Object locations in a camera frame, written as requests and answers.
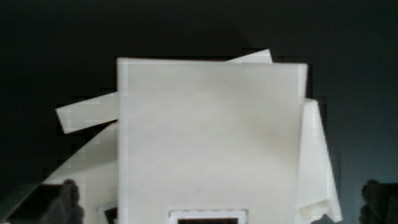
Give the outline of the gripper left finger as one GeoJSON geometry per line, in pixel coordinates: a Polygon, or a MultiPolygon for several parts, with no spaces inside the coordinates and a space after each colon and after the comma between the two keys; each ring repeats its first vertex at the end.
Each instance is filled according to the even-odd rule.
{"type": "Polygon", "coordinates": [[[76,183],[27,184],[0,201],[0,224],[84,224],[76,183]]]}

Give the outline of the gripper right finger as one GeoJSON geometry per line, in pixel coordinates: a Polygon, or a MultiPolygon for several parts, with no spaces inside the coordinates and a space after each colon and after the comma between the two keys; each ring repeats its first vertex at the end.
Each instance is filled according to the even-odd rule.
{"type": "Polygon", "coordinates": [[[361,224],[398,224],[398,183],[370,180],[362,187],[361,224]]]}

